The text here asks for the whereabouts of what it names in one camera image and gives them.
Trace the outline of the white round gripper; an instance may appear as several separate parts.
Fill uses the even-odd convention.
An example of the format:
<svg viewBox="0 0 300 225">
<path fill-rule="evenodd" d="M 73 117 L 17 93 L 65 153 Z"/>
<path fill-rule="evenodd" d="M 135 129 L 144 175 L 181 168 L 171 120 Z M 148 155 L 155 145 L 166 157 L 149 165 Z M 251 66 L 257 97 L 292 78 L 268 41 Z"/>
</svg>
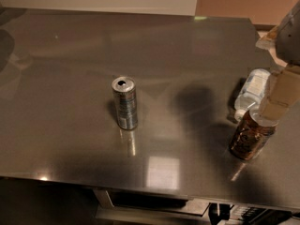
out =
<svg viewBox="0 0 300 225">
<path fill-rule="evenodd" d="M 259 108 L 263 118 L 279 120 L 300 99 L 300 1 L 255 46 L 267 51 L 276 49 L 277 58 L 289 64 L 270 75 Z"/>
</svg>

